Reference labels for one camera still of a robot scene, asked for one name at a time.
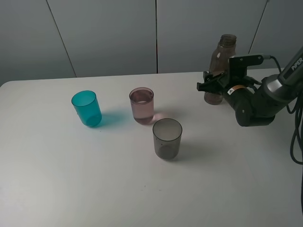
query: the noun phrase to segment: cup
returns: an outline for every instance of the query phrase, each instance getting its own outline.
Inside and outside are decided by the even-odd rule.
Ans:
[[[139,124],[149,124],[153,119],[153,91],[138,87],[129,94],[133,116]]]
[[[100,123],[102,115],[95,92],[78,92],[71,99],[71,103],[84,125],[93,127]]]
[[[171,118],[158,120],[153,128],[155,152],[159,158],[173,159],[179,153],[182,126]]]

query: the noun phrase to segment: robotic arm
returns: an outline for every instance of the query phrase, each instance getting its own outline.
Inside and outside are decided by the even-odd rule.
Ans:
[[[276,113],[299,96],[303,89],[303,47],[278,75],[271,75],[262,83],[247,76],[247,67],[260,65],[270,55],[234,56],[229,68],[213,77],[204,72],[203,84],[197,83],[198,91],[221,93],[236,112],[240,126],[268,125]]]

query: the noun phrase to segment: plastic bottle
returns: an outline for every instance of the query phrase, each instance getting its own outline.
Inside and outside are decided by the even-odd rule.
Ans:
[[[236,40],[235,35],[225,34],[221,36],[217,49],[215,49],[209,66],[209,72],[213,76],[219,75],[228,69],[228,59],[236,55]],[[211,105],[218,105],[222,102],[221,94],[212,94],[205,92],[204,100]]]

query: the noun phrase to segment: white table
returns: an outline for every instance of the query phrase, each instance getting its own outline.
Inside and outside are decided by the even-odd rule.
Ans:
[[[283,110],[269,126],[240,127],[228,104],[204,102],[197,82],[200,72],[4,84],[0,226],[301,227],[294,116]],[[158,158],[152,126],[133,120],[136,87],[154,91],[157,119],[182,124],[176,160]],[[100,128],[84,126],[71,104],[86,89],[97,94]]]

